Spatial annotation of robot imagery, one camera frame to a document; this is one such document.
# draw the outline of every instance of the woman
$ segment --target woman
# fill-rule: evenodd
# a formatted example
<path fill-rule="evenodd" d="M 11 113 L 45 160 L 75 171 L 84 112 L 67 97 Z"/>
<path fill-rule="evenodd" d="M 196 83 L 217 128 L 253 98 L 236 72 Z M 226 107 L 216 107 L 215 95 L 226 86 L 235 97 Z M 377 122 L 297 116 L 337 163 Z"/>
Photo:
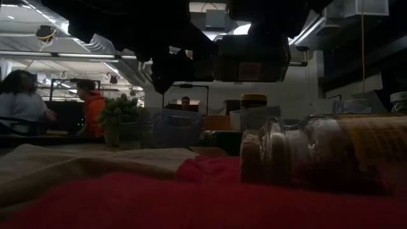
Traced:
<path fill-rule="evenodd" d="M 85 125 L 78 132 L 78 135 L 90 137 L 102 136 L 104 132 L 99 128 L 96 118 L 104 108 L 103 96 L 96 90 L 95 82 L 92 80 L 79 80 L 76 83 L 76 87 L 79 98 L 85 102 Z"/>
<path fill-rule="evenodd" d="M 56 121 L 56 114 L 50 111 L 43 99 L 36 93 L 31 73 L 23 70 L 12 71 L 7 75 L 0 90 L 0 117 L 19 118 L 27 121 L 40 121 L 46 118 Z M 18 125 L 13 121 L 0 122 L 13 130 L 27 133 L 27 125 Z"/>

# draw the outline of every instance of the jar lid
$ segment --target jar lid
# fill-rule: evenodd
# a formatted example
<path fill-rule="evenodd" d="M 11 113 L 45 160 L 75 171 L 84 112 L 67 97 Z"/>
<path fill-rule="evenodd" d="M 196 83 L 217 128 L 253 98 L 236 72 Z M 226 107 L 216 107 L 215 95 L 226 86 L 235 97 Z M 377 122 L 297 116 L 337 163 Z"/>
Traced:
<path fill-rule="evenodd" d="M 240 96 L 241 101 L 266 101 L 267 96 L 263 94 L 242 94 Z"/>
<path fill-rule="evenodd" d="M 390 102 L 407 100 L 407 92 L 398 92 L 390 95 Z"/>

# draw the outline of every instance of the beige cloth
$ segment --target beige cloth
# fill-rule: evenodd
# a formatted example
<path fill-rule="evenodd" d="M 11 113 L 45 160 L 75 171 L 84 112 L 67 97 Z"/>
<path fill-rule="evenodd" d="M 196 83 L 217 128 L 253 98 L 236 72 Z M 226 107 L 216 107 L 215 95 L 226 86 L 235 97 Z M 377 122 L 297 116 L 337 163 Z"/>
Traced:
<path fill-rule="evenodd" d="M 196 153 L 187 149 L 138 149 L 121 152 L 62 151 L 21 145 L 0 158 L 0 220 L 25 207 L 57 184 L 132 172 L 172 179 Z"/>

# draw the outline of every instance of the plastic bin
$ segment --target plastic bin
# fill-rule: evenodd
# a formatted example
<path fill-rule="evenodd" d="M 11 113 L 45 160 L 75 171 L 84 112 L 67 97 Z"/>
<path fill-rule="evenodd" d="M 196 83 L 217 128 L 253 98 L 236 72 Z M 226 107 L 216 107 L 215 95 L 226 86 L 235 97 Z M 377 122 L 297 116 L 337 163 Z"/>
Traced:
<path fill-rule="evenodd" d="M 258 130 L 266 123 L 269 117 L 280 116 L 280 106 L 230 111 L 231 127 L 237 131 L 244 131 L 246 129 Z"/>
<path fill-rule="evenodd" d="M 140 118 L 143 149 L 194 146 L 202 132 L 201 113 L 146 108 L 141 112 Z"/>

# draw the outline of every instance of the yellow cable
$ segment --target yellow cable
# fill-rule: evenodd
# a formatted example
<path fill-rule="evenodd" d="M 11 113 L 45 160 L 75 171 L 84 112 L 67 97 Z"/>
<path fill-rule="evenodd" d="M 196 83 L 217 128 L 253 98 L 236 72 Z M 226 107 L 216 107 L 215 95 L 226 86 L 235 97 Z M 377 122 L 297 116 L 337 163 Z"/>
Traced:
<path fill-rule="evenodd" d="M 365 78 L 365 62 L 364 62 L 364 0 L 362 0 L 362 94 L 364 97 L 364 78 Z"/>

